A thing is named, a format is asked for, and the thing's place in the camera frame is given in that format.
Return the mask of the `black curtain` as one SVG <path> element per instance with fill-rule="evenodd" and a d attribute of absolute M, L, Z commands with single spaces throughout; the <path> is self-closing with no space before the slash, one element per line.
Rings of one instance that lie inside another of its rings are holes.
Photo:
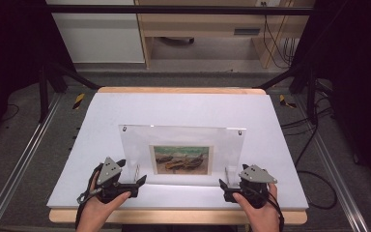
<path fill-rule="evenodd" d="M 324 29 L 313 69 L 332 83 L 339 124 L 360 159 L 371 169 L 371 0 L 316 0 L 323 14 L 309 17 L 295 61 Z"/>
<path fill-rule="evenodd" d="M 12 92 L 39 81 L 57 63 L 72 71 L 71 57 L 51 13 L 35 8 L 46 0 L 0 0 L 0 122 Z"/>

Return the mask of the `black horizontal frame bar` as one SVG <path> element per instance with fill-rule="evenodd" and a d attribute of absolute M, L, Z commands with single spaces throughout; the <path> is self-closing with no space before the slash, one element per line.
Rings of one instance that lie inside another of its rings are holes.
<path fill-rule="evenodd" d="M 51 13 L 66 14 L 172 14 L 172 15 L 313 15 L 313 8 L 222 6 L 47 5 Z"/>

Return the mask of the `person's left hand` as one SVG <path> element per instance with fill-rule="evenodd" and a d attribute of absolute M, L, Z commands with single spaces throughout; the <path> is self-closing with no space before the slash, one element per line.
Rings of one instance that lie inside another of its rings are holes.
<path fill-rule="evenodd" d="M 84 206 L 75 232 L 100 232 L 111 214 L 123 205 L 130 197 L 124 192 L 109 203 L 102 203 L 96 197 L 90 198 Z"/>

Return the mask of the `yellow clamp left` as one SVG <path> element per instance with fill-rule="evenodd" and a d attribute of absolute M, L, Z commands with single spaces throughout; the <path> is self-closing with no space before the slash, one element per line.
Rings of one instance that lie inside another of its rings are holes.
<path fill-rule="evenodd" d="M 79 106 L 81 105 L 84 97 L 85 97 L 85 94 L 84 93 L 78 94 L 78 96 L 76 97 L 75 102 L 74 102 L 74 104 L 72 106 L 72 109 L 78 109 Z"/>

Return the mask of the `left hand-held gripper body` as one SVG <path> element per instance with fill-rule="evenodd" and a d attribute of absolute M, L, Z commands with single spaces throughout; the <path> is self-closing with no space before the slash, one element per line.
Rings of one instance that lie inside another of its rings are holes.
<path fill-rule="evenodd" d="M 134 184 L 122 184 L 119 182 L 123 167 L 117 165 L 117 161 L 106 158 L 102 164 L 100 174 L 96 180 L 96 189 L 99 190 L 98 196 L 102 203 L 112 201 L 120 194 L 129 191 L 130 197 L 138 195 L 139 188 Z"/>

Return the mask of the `white cabinet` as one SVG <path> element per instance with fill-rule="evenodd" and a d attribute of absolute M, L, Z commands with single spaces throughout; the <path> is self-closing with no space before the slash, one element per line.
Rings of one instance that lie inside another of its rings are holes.
<path fill-rule="evenodd" d="M 53 14 L 75 64 L 143 63 L 136 14 Z"/>

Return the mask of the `black metal stand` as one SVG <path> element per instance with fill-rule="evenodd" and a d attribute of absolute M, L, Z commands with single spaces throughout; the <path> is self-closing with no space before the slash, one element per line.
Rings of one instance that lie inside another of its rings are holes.
<path fill-rule="evenodd" d="M 49 114 L 47 84 L 50 84 L 56 93 L 64 93 L 67 90 L 64 76 L 68 76 L 92 90 L 98 90 L 100 88 L 100 85 L 86 79 L 77 71 L 67 69 L 58 63 L 48 63 L 43 65 L 39 70 L 39 92 L 41 104 L 40 123 L 42 123 Z"/>
<path fill-rule="evenodd" d="M 306 116 L 310 122 L 314 125 L 317 124 L 317 113 L 315 106 L 315 93 L 317 87 L 317 77 L 314 69 L 311 65 L 298 64 L 289 68 L 286 72 L 279 74 L 277 77 L 256 86 L 256 89 L 268 90 L 273 85 L 281 82 L 282 80 L 292 77 L 294 80 L 289 86 L 289 91 L 292 94 L 298 94 L 303 90 L 306 90 Z"/>

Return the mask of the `light wooden desk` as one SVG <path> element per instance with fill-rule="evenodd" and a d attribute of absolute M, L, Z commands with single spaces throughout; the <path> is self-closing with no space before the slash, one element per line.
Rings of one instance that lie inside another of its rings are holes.
<path fill-rule="evenodd" d="M 137 6 L 222 6 L 312 8 L 316 0 L 134 0 Z M 140 14 L 145 38 L 250 38 L 263 68 L 268 68 L 283 39 L 301 37 L 306 15 Z"/>

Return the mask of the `yellow clamp right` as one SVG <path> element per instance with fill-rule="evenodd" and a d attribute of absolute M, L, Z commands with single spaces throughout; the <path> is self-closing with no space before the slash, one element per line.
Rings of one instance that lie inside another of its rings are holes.
<path fill-rule="evenodd" d="M 297 105 L 295 103 L 286 102 L 284 95 L 279 95 L 279 102 L 280 105 L 287 106 L 290 108 L 297 108 Z"/>

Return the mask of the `clear acrylic photo frame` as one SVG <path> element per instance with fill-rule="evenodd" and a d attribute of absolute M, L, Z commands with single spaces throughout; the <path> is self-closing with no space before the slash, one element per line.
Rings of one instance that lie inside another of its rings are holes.
<path fill-rule="evenodd" d="M 245 129 L 123 125 L 120 127 L 128 178 L 146 175 L 152 185 L 216 186 L 219 179 L 236 183 Z M 151 145 L 210 146 L 211 175 L 157 175 L 153 169 Z"/>

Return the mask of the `aluminium floor rail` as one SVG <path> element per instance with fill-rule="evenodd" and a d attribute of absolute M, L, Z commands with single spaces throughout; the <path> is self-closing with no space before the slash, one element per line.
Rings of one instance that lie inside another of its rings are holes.
<path fill-rule="evenodd" d="M 347 175 L 354 167 L 347 144 L 337 128 L 330 100 L 318 94 L 318 122 L 305 122 L 309 136 L 295 157 L 310 204 L 306 225 L 324 232 L 370 232 L 365 216 L 351 192 Z"/>
<path fill-rule="evenodd" d="M 27 170 L 30 161 L 34 157 L 37 149 L 39 148 L 41 141 L 55 115 L 59 103 L 63 98 L 62 94 L 54 94 L 52 101 L 50 102 L 48 113 L 41 122 L 38 123 L 33 135 L 29 139 L 27 146 L 23 150 L 19 160 L 17 161 L 11 175 L 7 179 L 5 185 L 0 191 L 0 219 L 5 213 L 9 203 L 11 202 L 14 193 L 19 186 L 25 171 Z"/>

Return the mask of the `boat painting print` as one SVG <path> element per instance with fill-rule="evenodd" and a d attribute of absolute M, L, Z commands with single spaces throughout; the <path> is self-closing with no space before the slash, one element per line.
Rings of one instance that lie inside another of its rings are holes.
<path fill-rule="evenodd" d="M 152 165 L 157 175 L 211 175 L 210 146 L 150 146 Z"/>

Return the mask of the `yellow clamp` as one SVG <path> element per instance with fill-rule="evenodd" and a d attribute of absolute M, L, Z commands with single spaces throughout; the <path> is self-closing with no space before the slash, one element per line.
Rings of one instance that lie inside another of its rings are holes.
<path fill-rule="evenodd" d="M 284 95 L 279 95 L 279 102 L 280 105 L 287 106 L 290 108 L 297 108 L 297 105 L 295 103 L 286 102 Z"/>
<path fill-rule="evenodd" d="M 81 105 L 84 97 L 85 97 L 85 94 L 84 93 L 78 94 L 78 96 L 76 97 L 75 102 L 74 102 L 74 104 L 72 106 L 72 109 L 78 109 L 79 106 Z"/>

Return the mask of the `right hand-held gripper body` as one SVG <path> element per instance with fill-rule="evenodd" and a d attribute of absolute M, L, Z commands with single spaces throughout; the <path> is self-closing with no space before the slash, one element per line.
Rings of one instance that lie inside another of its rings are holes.
<path fill-rule="evenodd" d="M 239 177 L 242 195 L 250 205 L 255 209 L 265 206 L 269 199 L 268 184 L 276 184 L 277 180 L 267 170 L 255 164 L 244 164 Z"/>

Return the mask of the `person's right hand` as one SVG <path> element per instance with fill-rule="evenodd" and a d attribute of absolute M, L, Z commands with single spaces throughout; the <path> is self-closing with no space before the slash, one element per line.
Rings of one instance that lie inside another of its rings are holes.
<path fill-rule="evenodd" d="M 253 232 L 280 232 L 279 213 L 275 209 L 277 199 L 275 184 L 269 184 L 269 193 L 269 202 L 261 209 L 253 208 L 239 193 L 235 192 L 233 194 L 233 197 L 245 212 Z"/>

